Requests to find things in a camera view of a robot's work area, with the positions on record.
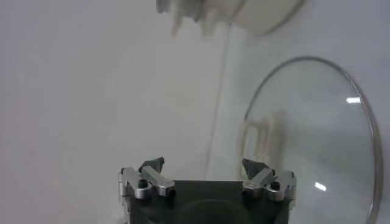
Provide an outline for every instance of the white surface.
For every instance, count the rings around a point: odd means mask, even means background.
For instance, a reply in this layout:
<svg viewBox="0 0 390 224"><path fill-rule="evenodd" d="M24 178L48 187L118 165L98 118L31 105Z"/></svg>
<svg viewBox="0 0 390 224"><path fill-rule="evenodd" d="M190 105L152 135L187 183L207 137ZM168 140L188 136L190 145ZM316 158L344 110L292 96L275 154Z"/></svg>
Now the white surface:
<svg viewBox="0 0 390 224"><path fill-rule="evenodd" d="M389 223L389 9L387 0L307 1L291 21L261 39L234 27L207 177L234 179L237 131L262 79L292 57L323 57L343 67L358 82L377 118L385 161L384 196L378 223Z"/></svg>
<svg viewBox="0 0 390 224"><path fill-rule="evenodd" d="M114 223L117 171L202 179L225 31L155 1L0 1L0 223Z"/></svg>

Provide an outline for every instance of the glass lid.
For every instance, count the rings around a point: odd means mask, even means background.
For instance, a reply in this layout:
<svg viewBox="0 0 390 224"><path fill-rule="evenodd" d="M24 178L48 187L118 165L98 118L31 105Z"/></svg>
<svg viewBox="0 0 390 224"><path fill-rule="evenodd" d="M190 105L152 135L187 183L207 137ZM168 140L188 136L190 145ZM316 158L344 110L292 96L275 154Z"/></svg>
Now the glass lid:
<svg viewBox="0 0 390 224"><path fill-rule="evenodd" d="M242 158L296 174L292 224L374 222L379 138L361 91L338 66L314 57L280 65L258 88L243 127Z"/></svg>

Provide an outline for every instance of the screw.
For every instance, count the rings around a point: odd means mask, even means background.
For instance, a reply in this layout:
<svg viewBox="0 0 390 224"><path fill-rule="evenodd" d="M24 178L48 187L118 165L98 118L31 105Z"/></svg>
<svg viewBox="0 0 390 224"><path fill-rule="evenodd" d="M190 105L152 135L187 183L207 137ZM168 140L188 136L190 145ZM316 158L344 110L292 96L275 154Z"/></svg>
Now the screw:
<svg viewBox="0 0 390 224"><path fill-rule="evenodd" d="M147 180L145 180L145 179L140 179L139 180L139 182L138 182L138 187L139 188L147 188L147 185L148 185L148 183L147 183Z"/></svg>
<svg viewBox="0 0 390 224"><path fill-rule="evenodd" d="M275 191L279 191L280 190L280 183L278 181L272 182L271 183L271 189L275 190Z"/></svg>

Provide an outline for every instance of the metal rim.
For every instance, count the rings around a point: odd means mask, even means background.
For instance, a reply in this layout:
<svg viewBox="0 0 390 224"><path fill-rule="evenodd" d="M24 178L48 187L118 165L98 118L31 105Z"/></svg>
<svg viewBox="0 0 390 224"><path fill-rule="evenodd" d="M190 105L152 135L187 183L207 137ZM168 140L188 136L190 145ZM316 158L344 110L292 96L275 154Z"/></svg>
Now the metal rim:
<svg viewBox="0 0 390 224"><path fill-rule="evenodd" d="M305 60L312 60L312 61L319 61L326 65L331 66L332 68L336 69L338 72L344 75L344 77L349 81L349 83L352 85L354 90L356 91L357 95L361 99L361 105L363 107L364 113L367 117L367 121L370 125L370 132L371 132L371 141L372 141L372 150L374 151L374 166L375 166L375 175L374 175L374 196L371 202L371 207L369 214L366 219L367 224L374 224L377 220L378 212L380 209L380 203L382 198L382 190L383 190L383 158L382 158L382 151L381 151L381 140L380 140L380 134L379 129L377 125L377 121L375 120L374 113L372 112L372 109L367 101L366 96L363 94L361 88L358 86L356 81L354 81L353 78L345 71L343 68L338 66L337 64L328 61L323 58L314 57L314 56L302 56L302 57L296 57L292 58L288 61L283 62L282 64L278 65L274 70L272 70L262 81L260 86L255 91L255 94L253 95L252 100L250 101L249 107L245 113L244 120L246 121L249 115L249 112L252 109L252 106L254 102L257 99L257 96L261 92L261 89L266 84L266 82L274 75L276 74L281 68L297 62L297 61L305 61Z"/></svg>

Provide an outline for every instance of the white object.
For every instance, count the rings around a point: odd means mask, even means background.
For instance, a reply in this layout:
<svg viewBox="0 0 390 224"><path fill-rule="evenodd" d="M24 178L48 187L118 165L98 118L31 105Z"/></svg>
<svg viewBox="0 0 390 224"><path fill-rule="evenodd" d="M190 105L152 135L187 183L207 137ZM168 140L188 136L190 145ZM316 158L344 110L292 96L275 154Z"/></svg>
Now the white object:
<svg viewBox="0 0 390 224"><path fill-rule="evenodd" d="M220 21L232 22L262 35L283 23L300 5L302 0L205 0L199 6L193 0L173 1L176 35L184 16L199 15L203 37L212 35Z"/></svg>

